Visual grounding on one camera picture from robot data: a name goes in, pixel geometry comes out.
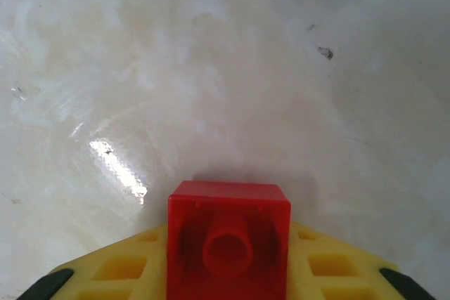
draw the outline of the red lego brick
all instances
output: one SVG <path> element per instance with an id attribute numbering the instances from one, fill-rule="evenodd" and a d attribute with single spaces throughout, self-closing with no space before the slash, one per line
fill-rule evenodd
<path id="1" fill-rule="evenodd" d="M 168 300 L 285 299 L 290 203 L 277 185 L 184 181 L 168 211 Z"/>

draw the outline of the dark speck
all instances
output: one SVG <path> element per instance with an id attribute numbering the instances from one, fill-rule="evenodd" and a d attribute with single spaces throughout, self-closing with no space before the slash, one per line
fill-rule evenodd
<path id="1" fill-rule="evenodd" d="M 21 100 L 26 100 L 27 99 L 27 91 L 25 88 L 23 88 L 23 85 L 19 85 L 19 83 L 15 83 L 14 87 L 11 88 L 11 91 L 13 93 L 13 96 L 15 98 L 19 98 Z"/>
<path id="2" fill-rule="evenodd" d="M 319 51 L 319 53 L 326 57 L 328 60 L 333 59 L 333 56 L 335 55 L 333 51 L 327 47 L 318 47 L 317 51 Z"/>

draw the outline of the floor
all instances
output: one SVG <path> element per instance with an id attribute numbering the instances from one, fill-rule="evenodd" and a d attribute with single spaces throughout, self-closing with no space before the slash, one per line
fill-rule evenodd
<path id="1" fill-rule="evenodd" d="M 165 222 L 184 179 L 450 273 L 448 0 L 0 0 L 0 296 Z"/>

